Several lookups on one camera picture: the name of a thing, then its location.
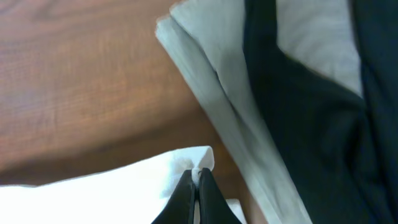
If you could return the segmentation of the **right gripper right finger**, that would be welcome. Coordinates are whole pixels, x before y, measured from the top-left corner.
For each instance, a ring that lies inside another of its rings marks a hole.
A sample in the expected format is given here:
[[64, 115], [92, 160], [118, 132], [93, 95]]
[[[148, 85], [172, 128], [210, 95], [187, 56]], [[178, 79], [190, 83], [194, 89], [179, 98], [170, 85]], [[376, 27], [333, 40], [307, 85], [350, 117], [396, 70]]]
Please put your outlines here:
[[228, 206], [208, 168], [200, 172], [198, 184], [200, 224], [241, 224]]

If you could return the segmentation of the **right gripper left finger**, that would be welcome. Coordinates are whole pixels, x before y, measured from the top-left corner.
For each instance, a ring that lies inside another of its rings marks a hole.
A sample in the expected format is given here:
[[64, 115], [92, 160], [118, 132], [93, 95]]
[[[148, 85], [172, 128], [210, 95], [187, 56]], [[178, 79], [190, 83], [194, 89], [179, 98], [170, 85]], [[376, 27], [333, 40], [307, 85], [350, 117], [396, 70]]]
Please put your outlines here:
[[192, 171], [185, 170], [166, 206], [152, 224], [193, 224], [195, 194]]

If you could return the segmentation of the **white t-shirt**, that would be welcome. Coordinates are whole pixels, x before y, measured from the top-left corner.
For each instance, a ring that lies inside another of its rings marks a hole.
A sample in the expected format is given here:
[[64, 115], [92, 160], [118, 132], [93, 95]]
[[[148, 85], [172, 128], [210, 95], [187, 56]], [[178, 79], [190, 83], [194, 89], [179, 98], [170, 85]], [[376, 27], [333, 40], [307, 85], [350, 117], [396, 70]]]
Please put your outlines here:
[[[166, 206], [185, 170], [196, 187], [194, 223], [200, 223], [198, 184], [203, 168], [215, 166], [209, 146], [165, 152], [125, 167], [33, 187], [1, 187], [2, 223], [152, 223]], [[225, 199], [241, 223], [241, 204]]]

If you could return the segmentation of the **black garment in pile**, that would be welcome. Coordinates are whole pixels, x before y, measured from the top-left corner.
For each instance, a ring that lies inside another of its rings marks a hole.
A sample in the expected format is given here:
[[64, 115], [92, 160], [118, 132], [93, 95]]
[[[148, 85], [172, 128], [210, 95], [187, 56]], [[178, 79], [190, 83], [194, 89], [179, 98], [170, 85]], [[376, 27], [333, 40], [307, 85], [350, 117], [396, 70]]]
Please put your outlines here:
[[362, 94], [288, 58], [276, 1], [246, 1], [260, 114], [314, 223], [397, 222], [397, 2], [350, 1]]

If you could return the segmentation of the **beige garment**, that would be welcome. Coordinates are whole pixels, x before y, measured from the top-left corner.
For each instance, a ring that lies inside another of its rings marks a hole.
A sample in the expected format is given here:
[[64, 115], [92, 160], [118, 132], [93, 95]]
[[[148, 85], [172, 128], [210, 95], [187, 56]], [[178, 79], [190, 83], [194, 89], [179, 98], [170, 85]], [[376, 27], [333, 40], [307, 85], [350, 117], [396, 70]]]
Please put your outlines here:
[[[156, 36], [237, 164], [269, 223], [313, 223], [252, 97], [243, 55], [243, 0], [188, 0]], [[278, 0], [277, 43], [357, 95], [360, 59], [347, 0]]]

